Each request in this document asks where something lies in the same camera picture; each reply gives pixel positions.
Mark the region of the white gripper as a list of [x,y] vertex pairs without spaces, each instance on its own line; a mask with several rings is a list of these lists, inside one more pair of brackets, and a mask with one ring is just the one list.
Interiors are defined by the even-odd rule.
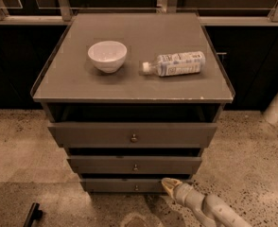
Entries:
[[175,197],[178,204],[186,207],[201,207],[204,196],[192,185],[173,178],[162,178],[161,184],[170,197]]

